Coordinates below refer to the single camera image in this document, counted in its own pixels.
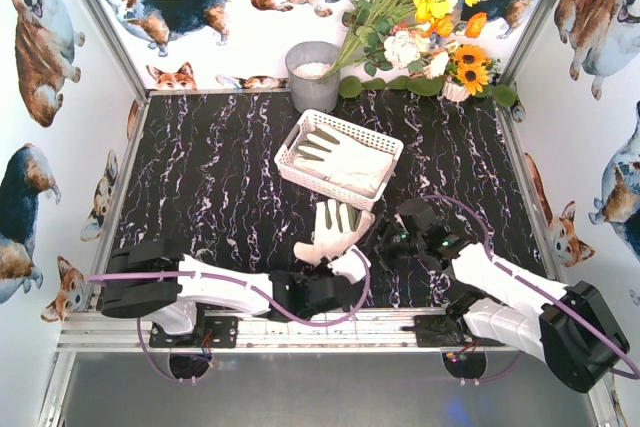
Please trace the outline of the edge work glove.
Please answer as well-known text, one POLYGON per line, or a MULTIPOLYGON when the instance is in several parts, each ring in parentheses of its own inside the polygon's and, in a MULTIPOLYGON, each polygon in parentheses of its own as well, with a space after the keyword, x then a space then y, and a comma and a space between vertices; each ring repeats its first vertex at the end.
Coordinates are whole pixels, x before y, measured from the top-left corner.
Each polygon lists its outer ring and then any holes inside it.
POLYGON ((314 235, 311 243, 297 242, 294 256, 318 266, 325 258, 341 256, 372 227, 375 215, 360 211, 347 203, 328 199, 316 204, 314 235))

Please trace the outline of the white plastic storage basket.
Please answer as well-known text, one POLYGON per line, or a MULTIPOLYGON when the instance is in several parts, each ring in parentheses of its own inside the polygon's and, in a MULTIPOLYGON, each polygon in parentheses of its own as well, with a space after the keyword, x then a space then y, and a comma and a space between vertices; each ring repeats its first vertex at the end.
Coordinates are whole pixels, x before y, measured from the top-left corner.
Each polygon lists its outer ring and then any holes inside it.
POLYGON ((370 211, 381 199, 403 148, 393 137, 307 110, 274 162, 282 178, 370 211))

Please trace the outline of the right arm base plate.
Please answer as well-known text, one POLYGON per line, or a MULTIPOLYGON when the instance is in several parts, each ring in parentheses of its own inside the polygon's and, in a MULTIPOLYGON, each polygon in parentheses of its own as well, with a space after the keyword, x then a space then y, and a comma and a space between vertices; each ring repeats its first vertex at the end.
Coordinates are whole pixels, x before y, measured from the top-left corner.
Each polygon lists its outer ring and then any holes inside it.
POLYGON ((410 325, 400 327, 402 332, 414 335, 416 345, 427 347, 465 347, 475 342, 479 347, 503 347, 503 344, 476 337, 462 324, 445 315, 418 315, 412 318, 410 325))

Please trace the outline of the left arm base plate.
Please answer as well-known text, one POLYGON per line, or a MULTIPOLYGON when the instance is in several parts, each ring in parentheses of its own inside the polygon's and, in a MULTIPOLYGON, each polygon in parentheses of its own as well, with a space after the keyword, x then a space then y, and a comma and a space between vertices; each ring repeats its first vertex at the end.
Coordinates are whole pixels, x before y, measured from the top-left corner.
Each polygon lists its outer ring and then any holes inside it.
POLYGON ((239 318, 234 316, 204 316, 191 333, 169 335, 153 323, 149 338, 152 348, 211 348, 236 347, 239 318))

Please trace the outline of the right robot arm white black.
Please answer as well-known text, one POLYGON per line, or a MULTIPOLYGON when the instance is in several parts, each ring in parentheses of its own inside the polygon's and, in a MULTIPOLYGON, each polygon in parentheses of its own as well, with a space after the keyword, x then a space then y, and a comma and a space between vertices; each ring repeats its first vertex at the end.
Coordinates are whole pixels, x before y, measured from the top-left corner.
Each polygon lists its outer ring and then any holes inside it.
POLYGON ((499 257, 487 240, 447 226, 427 198, 379 217, 359 245, 385 269, 420 259, 463 285, 464 294, 438 320, 459 338, 486 339, 535 357, 579 393, 608 373, 639 377, 629 342, 596 287, 541 277, 499 257))

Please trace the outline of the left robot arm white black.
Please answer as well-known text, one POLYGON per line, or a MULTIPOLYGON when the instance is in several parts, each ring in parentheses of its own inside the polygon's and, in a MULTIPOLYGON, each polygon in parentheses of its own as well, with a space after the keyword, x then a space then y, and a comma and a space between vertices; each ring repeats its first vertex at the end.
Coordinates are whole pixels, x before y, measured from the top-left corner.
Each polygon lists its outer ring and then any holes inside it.
POLYGON ((103 287, 104 316, 146 318, 178 336, 195 331, 200 305, 309 326, 319 326, 317 315, 336 309, 349 319, 366 299, 369 268, 364 254, 351 247, 308 274, 248 274, 208 265, 161 239, 113 251, 106 273, 89 280, 103 287))

